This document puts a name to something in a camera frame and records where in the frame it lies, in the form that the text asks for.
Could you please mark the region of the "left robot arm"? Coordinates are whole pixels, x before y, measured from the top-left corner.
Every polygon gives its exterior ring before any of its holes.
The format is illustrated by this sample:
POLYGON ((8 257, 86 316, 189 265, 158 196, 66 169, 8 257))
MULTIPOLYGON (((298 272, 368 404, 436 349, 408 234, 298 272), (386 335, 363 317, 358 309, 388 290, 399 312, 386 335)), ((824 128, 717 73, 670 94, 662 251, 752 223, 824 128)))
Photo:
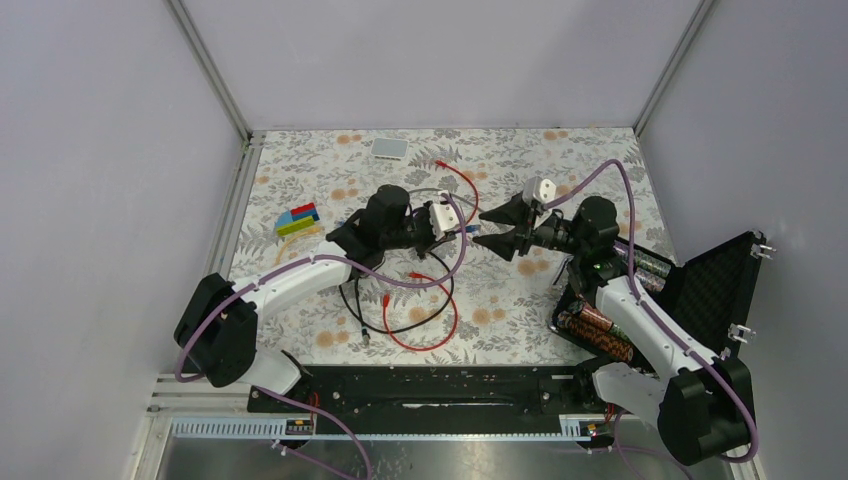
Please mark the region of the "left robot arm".
POLYGON ((251 385, 272 391, 285 410, 301 409, 311 387, 288 354, 259 345, 260 324, 322 290, 372 273, 390 250, 427 253, 454 237, 459 220, 447 198, 413 208, 407 190, 383 185, 365 207, 307 253, 236 281, 219 273, 207 275, 175 328, 181 349, 176 379, 191 381, 184 371, 191 363, 197 377, 215 388, 251 385))

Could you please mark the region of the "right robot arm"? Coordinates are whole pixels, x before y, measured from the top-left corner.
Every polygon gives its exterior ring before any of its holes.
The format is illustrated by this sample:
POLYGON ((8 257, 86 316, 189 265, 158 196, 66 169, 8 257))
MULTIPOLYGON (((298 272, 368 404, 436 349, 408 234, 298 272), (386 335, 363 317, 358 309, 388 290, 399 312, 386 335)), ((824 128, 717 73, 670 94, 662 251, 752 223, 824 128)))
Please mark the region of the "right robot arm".
POLYGON ((505 260, 532 246, 569 254, 570 289, 621 328, 655 373, 638 374, 621 362, 601 366, 575 382, 579 407, 622 407, 654 427, 686 466, 712 457, 743 463, 756 456, 760 438, 749 369, 696 341, 635 280, 614 249, 619 225, 613 202, 590 196, 565 220, 516 194, 479 217, 510 226, 474 240, 505 260))

